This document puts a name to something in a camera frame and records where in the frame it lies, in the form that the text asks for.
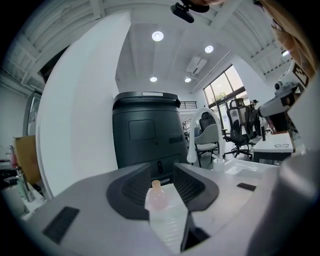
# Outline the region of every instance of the ceiling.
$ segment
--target ceiling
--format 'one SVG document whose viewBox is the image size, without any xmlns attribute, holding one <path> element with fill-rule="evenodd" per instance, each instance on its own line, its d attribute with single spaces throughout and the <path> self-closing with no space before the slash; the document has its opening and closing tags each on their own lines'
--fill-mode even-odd
<svg viewBox="0 0 320 256">
<path fill-rule="evenodd" d="M 151 74 L 183 81 L 191 58 L 201 56 L 208 63 L 187 85 L 187 89 L 199 88 L 202 77 L 217 68 L 228 51 L 240 56 L 266 80 L 266 75 L 290 59 L 282 58 L 270 23 L 252 0 L 228 0 L 211 6 L 206 13 L 191 11 L 193 24 L 170 12 L 170 5 L 176 1 L 47 0 L 12 42 L 1 65 L 1 84 L 24 94 L 34 89 L 42 91 L 45 83 L 39 75 L 41 68 L 100 19 L 122 9 L 132 10 L 132 27 L 119 59 L 118 82 Z M 150 34 L 155 30 L 164 33 L 164 39 L 157 43 Z M 211 55 L 203 51 L 208 43 L 215 48 Z"/>
</svg>

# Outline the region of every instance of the translucent bottle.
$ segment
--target translucent bottle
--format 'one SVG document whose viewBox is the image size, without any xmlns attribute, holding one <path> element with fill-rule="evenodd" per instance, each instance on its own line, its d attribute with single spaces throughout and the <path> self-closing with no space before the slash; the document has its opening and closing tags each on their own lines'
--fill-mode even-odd
<svg viewBox="0 0 320 256">
<path fill-rule="evenodd" d="M 156 211 L 163 210 L 168 205 L 168 197 L 166 193 L 161 189 L 159 180 L 152 181 L 152 190 L 149 194 L 149 203 Z"/>
</svg>

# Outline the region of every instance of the large window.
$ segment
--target large window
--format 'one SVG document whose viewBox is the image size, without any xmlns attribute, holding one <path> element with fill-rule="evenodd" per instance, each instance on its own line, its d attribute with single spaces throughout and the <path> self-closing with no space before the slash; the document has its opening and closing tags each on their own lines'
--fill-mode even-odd
<svg viewBox="0 0 320 256">
<path fill-rule="evenodd" d="M 205 97 L 211 108 L 219 117 L 221 126 L 230 132 L 230 123 L 227 115 L 229 102 L 235 98 L 243 98 L 246 105 L 250 104 L 249 97 L 245 90 L 235 67 L 232 65 L 212 83 L 204 89 Z"/>
</svg>

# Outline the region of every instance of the ceiling air conditioning unit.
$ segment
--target ceiling air conditioning unit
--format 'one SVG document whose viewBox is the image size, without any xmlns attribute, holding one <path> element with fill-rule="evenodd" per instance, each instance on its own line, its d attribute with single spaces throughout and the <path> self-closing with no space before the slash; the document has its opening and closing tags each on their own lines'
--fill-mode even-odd
<svg viewBox="0 0 320 256">
<path fill-rule="evenodd" d="M 193 57 L 190 61 L 188 67 L 186 68 L 187 72 L 190 72 L 192 75 L 196 75 L 200 70 L 206 65 L 208 61 L 201 57 Z"/>
</svg>

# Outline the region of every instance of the cardboard box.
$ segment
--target cardboard box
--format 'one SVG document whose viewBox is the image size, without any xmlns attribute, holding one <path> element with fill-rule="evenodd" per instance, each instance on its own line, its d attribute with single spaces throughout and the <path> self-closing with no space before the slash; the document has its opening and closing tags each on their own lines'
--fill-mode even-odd
<svg viewBox="0 0 320 256">
<path fill-rule="evenodd" d="M 33 185 L 41 179 L 36 151 L 36 136 L 14 139 L 14 153 L 26 180 Z"/>
</svg>

